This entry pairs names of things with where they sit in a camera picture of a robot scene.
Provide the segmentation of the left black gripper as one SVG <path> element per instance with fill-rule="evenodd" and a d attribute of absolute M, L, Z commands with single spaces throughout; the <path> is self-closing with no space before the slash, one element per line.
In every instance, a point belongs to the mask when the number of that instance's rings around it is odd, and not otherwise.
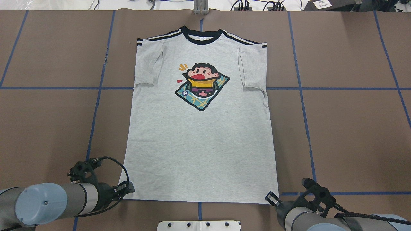
<path fill-rule="evenodd" d="M 97 209 L 106 209 L 110 203 L 120 200 L 127 194 L 134 193 L 135 187 L 132 182 L 123 181 L 117 186 L 109 186 L 107 183 L 97 184 L 98 200 Z"/>

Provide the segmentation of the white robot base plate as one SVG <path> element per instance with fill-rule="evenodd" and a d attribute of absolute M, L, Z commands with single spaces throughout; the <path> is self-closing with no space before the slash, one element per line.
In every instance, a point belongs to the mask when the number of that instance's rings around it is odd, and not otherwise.
<path fill-rule="evenodd" d="M 157 231 L 241 231 L 240 221 L 164 221 L 157 225 Z"/>

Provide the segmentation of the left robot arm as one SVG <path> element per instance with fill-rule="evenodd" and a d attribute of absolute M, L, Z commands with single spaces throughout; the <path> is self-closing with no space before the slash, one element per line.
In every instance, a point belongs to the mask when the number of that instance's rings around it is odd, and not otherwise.
<path fill-rule="evenodd" d="M 2 231 L 34 231 L 38 225 L 66 219 L 94 216 L 116 206 L 134 193 L 131 182 L 110 187 L 106 183 L 41 183 L 26 188 L 1 190 Z"/>

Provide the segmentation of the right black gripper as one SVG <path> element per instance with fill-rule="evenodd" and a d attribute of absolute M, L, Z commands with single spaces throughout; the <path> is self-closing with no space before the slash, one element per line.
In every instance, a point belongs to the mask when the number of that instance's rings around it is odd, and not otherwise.
<path fill-rule="evenodd" d="M 292 209 L 297 207 L 296 201 L 282 201 L 272 191 L 265 196 L 265 200 L 277 210 L 277 213 L 288 214 Z"/>

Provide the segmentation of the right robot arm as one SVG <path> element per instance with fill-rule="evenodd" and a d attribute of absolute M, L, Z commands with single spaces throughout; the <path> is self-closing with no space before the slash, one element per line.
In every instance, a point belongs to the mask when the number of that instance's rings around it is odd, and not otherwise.
<path fill-rule="evenodd" d="M 285 231 L 409 231 L 410 222 L 393 214 L 337 213 L 325 218 L 326 209 L 320 203 L 300 196 L 295 201 L 281 201 L 273 192 L 265 200 L 277 213 L 279 225 Z"/>

